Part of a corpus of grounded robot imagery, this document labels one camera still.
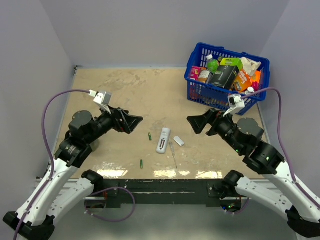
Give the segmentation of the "clear handled screwdriver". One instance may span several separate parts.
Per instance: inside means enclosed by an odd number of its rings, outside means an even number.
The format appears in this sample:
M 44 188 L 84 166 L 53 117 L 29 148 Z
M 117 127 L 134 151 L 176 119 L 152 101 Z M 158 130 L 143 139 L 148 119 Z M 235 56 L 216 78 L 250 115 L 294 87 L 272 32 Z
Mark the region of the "clear handled screwdriver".
M 174 160 L 175 168 L 178 169 L 175 149 L 174 149 L 174 145 L 173 145 L 173 143 L 171 141 L 169 142 L 169 147 L 170 147 L 170 150 L 171 150 L 171 153 L 172 153 L 172 157 L 173 157 L 173 160 Z

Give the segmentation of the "white remote control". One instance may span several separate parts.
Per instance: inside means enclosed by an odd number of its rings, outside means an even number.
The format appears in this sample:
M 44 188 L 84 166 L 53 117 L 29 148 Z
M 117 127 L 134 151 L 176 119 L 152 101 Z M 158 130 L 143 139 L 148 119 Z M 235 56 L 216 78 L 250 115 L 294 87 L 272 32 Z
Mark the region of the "white remote control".
M 159 137 L 159 141 L 157 143 L 157 147 L 156 147 L 156 152 L 158 154 L 165 154 L 167 147 L 168 147 L 168 143 L 169 143 L 169 139 L 170 139 L 170 135 L 171 135 L 171 129 L 164 127 L 162 128 L 160 137 Z

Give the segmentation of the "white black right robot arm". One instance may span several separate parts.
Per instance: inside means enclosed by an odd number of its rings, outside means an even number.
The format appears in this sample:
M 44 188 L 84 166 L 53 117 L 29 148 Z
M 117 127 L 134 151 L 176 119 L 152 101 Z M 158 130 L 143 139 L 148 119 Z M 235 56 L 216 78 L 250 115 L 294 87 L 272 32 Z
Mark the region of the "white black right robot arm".
M 210 125 L 207 136 L 220 136 L 246 166 L 263 176 L 280 192 L 275 193 L 255 183 L 242 173 L 232 170 L 223 179 L 221 198 L 236 194 L 259 202 L 287 220 L 288 226 L 300 236 L 317 238 L 320 235 L 320 199 L 298 177 L 281 153 L 262 140 L 264 130 L 253 118 L 241 118 L 234 123 L 232 115 L 210 109 L 203 115 L 188 116 L 187 121 L 196 134 Z

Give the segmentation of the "white battery cover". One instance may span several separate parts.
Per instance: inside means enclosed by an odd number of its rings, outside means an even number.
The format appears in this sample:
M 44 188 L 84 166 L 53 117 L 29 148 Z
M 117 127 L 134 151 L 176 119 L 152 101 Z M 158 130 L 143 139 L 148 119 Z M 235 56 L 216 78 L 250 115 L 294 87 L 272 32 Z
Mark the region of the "white battery cover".
M 173 138 L 173 140 L 174 140 L 180 147 L 182 147 L 182 146 L 185 145 L 184 141 L 183 141 L 179 136 L 175 136 L 175 137 Z

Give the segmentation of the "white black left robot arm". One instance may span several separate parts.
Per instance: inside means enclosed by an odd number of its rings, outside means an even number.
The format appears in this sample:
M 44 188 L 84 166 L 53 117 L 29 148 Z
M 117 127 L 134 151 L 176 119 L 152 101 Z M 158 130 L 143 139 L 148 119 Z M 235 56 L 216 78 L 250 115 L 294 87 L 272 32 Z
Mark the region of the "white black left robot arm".
M 143 117 L 130 115 L 122 108 L 102 110 L 99 117 L 93 117 L 87 110 L 76 112 L 51 168 L 29 199 L 17 211 L 9 211 L 3 217 L 3 221 L 14 230 L 13 238 L 48 240 L 59 218 L 82 198 L 99 196 L 104 190 L 104 178 L 93 170 L 85 171 L 72 189 L 63 195 L 60 192 L 92 153 L 92 143 L 110 130 L 129 135 L 142 121 Z

